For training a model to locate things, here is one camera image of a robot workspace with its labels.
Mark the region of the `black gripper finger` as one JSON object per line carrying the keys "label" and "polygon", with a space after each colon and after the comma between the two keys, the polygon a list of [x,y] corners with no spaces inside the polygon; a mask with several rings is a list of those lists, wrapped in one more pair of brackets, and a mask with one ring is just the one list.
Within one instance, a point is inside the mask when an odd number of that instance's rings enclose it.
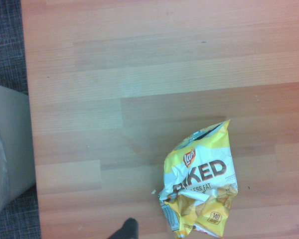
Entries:
{"label": "black gripper finger", "polygon": [[136,219],[128,218],[122,227],[114,232],[108,239],[138,239],[139,224]]}

